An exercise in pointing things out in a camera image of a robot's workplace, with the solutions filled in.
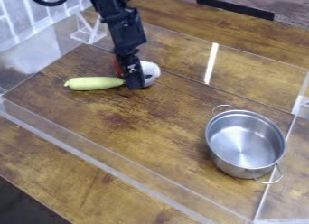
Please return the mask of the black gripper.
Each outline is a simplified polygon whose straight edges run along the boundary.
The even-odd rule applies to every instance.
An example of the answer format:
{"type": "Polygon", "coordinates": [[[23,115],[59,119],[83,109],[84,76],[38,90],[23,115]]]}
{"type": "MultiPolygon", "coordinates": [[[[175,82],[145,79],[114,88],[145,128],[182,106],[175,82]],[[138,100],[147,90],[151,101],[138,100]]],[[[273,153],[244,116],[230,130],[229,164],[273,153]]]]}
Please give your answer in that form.
{"type": "Polygon", "coordinates": [[[147,42],[138,8],[102,7],[99,14],[102,23],[108,26],[115,54],[121,54],[115,58],[116,74],[125,79],[130,89],[142,89],[145,78],[141,60],[135,54],[130,54],[147,42]]]}

